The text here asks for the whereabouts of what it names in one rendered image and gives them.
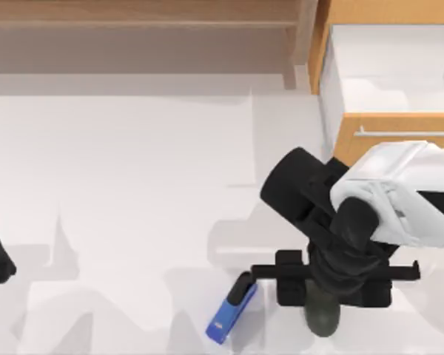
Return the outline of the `white drawer inside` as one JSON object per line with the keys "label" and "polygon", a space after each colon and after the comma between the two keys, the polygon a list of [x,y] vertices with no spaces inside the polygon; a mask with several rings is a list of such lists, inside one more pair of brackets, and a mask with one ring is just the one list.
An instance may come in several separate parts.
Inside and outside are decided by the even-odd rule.
{"label": "white drawer inside", "polygon": [[326,146],[346,113],[444,112],[444,24],[336,24],[320,76]]}

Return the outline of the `wooden cupboard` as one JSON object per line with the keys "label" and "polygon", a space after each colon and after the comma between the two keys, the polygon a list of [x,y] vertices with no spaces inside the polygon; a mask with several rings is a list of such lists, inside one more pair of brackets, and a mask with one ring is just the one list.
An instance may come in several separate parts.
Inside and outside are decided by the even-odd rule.
{"label": "wooden cupboard", "polygon": [[444,24],[444,0],[319,0],[307,62],[313,95],[320,92],[326,44],[335,24]]}

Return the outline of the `blue and black stapler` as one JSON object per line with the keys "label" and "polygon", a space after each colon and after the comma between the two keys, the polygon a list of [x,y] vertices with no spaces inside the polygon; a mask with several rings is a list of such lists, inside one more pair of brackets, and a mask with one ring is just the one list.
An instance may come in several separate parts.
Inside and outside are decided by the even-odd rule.
{"label": "blue and black stapler", "polygon": [[206,335],[222,345],[258,289],[250,271],[242,272],[206,327]]}

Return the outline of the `wooden open shelf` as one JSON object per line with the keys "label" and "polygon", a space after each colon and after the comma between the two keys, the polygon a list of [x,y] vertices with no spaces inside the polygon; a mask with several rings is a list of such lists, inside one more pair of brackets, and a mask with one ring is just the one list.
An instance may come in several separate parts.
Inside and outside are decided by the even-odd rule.
{"label": "wooden open shelf", "polygon": [[319,0],[0,0],[0,75],[258,75],[297,86]]}

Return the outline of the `pale wooden drawer front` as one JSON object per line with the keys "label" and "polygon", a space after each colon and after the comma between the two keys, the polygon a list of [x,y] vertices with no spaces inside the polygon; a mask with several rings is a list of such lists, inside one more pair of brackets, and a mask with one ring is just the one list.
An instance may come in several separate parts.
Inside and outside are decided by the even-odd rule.
{"label": "pale wooden drawer front", "polygon": [[444,148],[444,137],[355,137],[360,126],[370,131],[444,131],[444,112],[344,114],[333,155],[348,166],[382,142],[430,141]]}

